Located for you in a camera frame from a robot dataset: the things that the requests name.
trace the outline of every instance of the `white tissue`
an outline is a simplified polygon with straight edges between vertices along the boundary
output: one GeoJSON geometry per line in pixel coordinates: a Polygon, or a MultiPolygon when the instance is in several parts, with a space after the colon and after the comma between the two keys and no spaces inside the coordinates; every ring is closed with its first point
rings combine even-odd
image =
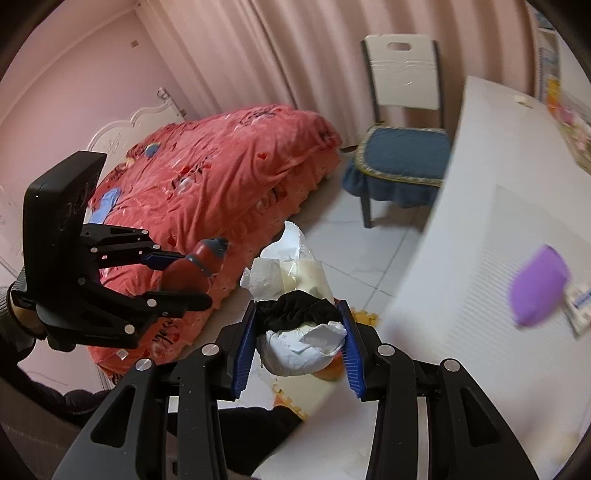
{"type": "Polygon", "coordinates": [[[252,268],[244,270],[240,286],[247,288],[255,301],[278,299],[285,293],[279,260],[255,258],[252,268]]]}
{"type": "Polygon", "coordinates": [[[270,373],[280,377],[306,375],[327,367],[345,343],[342,323],[303,323],[295,330],[259,335],[256,349],[270,373]]]}
{"type": "Polygon", "coordinates": [[[283,261],[314,257],[300,228],[295,223],[286,221],[281,238],[267,245],[261,252],[261,258],[276,258],[283,261]]]}

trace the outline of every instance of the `blue gripper pad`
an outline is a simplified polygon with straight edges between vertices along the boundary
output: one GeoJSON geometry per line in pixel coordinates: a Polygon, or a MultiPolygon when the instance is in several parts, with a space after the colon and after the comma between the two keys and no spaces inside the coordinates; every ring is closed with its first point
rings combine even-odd
{"type": "Polygon", "coordinates": [[[366,385],[363,377],[363,360],[356,343],[356,338],[359,338],[359,331],[357,330],[355,320],[347,302],[343,300],[339,301],[337,308],[343,317],[343,325],[347,330],[345,346],[342,349],[347,379],[349,380],[351,390],[355,392],[357,398],[361,398],[365,395],[366,385]]]}
{"type": "Polygon", "coordinates": [[[238,353],[234,360],[234,374],[232,377],[232,386],[230,387],[232,395],[235,398],[240,397],[240,393],[246,388],[246,382],[248,381],[248,374],[251,371],[252,358],[255,355],[256,348],[256,330],[255,330],[255,312],[256,309],[252,308],[244,334],[242,335],[242,341],[238,348],[238,353]]]}

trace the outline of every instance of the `red bottle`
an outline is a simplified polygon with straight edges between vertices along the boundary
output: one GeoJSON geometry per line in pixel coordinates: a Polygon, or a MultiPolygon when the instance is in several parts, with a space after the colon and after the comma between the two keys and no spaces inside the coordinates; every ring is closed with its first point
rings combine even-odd
{"type": "Polygon", "coordinates": [[[227,249],[224,237],[201,240],[195,253],[174,261],[162,272],[160,290],[208,292],[212,277],[222,269],[227,249]]]}

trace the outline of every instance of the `person's hand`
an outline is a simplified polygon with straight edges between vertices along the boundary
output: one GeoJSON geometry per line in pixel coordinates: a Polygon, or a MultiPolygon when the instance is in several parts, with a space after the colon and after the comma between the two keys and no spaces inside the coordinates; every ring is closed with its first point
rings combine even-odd
{"type": "Polygon", "coordinates": [[[19,323],[23,325],[23,327],[32,331],[36,335],[41,335],[45,332],[45,327],[43,326],[41,320],[37,316],[37,312],[17,307],[12,302],[12,295],[10,295],[10,290],[8,291],[8,301],[10,302],[10,306],[12,308],[12,311],[14,312],[15,317],[18,319],[19,323]]]}

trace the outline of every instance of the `crumpled paper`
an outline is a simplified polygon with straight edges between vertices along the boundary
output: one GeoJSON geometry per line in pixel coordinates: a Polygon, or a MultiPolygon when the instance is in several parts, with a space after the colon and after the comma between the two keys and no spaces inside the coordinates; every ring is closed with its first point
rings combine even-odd
{"type": "Polygon", "coordinates": [[[306,375],[328,367],[345,344],[342,323],[315,325],[305,322],[294,330],[259,335],[256,349],[265,368],[274,375],[306,375]]]}

